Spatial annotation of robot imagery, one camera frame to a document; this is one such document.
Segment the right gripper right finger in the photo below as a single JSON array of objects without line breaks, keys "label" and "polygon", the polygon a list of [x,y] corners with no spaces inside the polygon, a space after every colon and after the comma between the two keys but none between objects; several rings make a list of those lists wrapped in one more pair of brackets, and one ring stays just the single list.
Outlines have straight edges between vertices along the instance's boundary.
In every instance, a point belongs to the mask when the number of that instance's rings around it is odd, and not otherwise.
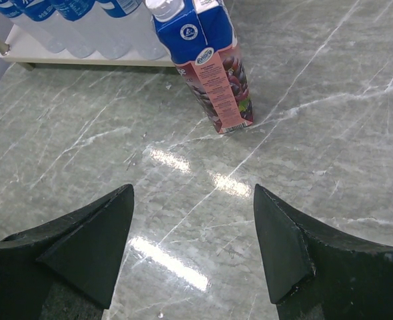
[{"label": "right gripper right finger", "polygon": [[254,189],[270,302],[280,319],[393,319],[393,247],[335,229]]}]

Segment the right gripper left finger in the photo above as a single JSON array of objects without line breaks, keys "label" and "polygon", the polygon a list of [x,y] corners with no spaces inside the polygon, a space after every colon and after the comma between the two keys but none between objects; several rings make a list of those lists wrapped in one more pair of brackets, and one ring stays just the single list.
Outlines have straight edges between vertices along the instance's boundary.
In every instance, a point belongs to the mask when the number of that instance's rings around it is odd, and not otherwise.
[{"label": "right gripper left finger", "polygon": [[123,185],[0,240],[0,319],[101,319],[111,306],[134,211]]}]

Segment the water bottle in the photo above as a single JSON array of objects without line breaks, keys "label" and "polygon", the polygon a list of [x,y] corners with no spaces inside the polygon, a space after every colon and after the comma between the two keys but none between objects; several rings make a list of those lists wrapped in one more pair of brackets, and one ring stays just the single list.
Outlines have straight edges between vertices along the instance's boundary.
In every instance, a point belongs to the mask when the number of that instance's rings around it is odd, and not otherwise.
[{"label": "water bottle", "polygon": [[117,33],[96,1],[60,0],[51,4],[106,59],[119,59],[131,50],[132,45]]},{"label": "water bottle", "polygon": [[37,40],[46,50],[59,53],[65,46],[10,1],[0,1],[0,14]]},{"label": "water bottle", "polygon": [[11,2],[62,43],[74,57],[83,59],[95,52],[95,48],[87,43],[85,38],[58,13],[50,1],[12,0]]},{"label": "water bottle", "polygon": [[115,31],[146,60],[167,55],[155,32],[151,12],[143,1],[98,1],[101,9],[113,21]]}]

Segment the grape juice carton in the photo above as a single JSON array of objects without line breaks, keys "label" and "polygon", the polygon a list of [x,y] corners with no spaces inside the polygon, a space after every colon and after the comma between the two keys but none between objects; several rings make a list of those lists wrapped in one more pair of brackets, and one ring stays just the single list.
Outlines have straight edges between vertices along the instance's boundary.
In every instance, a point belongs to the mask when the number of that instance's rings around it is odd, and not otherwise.
[{"label": "grape juice carton", "polygon": [[248,127],[253,108],[223,1],[146,1],[159,41],[219,134]]}]

